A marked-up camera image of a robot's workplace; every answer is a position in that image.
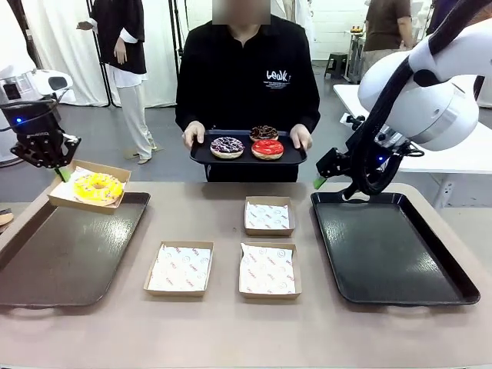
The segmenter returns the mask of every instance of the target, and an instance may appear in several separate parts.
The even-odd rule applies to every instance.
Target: brown tray
[[[109,289],[150,195],[126,193],[113,215],[46,204],[0,253],[0,306],[88,306]]]

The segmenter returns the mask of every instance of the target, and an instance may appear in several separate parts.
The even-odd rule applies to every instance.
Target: table
[[[335,85],[334,91],[344,103],[351,115],[367,117],[369,112],[361,105],[357,97],[359,86]],[[490,150],[492,146],[492,130],[481,123],[475,131],[454,148],[444,151],[428,151],[416,145],[425,152],[422,158],[405,158],[400,171],[413,173],[442,173],[444,180],[434,200],[435,208],[442,208],[448,203],[459,175],[490,175],[492,160],[489,155],[478,155],[479,151]]]
[[[326,184],[340,191],[346,184]],[[26,367],[465,367],[492,362],[492,277],[414,188],[405,194],[482,293],[469,307],[363,307],[337,292],[305,184],[132,182],[148,209],[108,294],[93,307],[0,310],[0,361]],[[245,301],[238,292],[247,195],[290,196],[302,295]],[[0,236],[0,250],[47,201],[37,198]],[[161,241],[214,242],[203,300],[143,290]],[[274,242],[291,239],[275,238]]]

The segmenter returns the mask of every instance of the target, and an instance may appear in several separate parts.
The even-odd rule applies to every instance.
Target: black jacket
[[[91,18],[98,23],[99,47],[104,63],[137,75],[147,73],[144,7],[141,0],[95,0]],[[115,57],[115,46],[123,28],[138,42],[125,44],[128,61],[120,65]]]
[[[207,129],[270,125],[313,131],[320,97],[308,39],[295,23],[271,17],[244,47],[226,25],[211,22],[190,32],[178,78],[176,122]]]

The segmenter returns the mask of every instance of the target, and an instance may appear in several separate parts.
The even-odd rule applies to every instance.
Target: red donut
[[[275,140],[256,141],[251,147],[253,155],[263,160],[276,160],[284,154],[284,146]]]

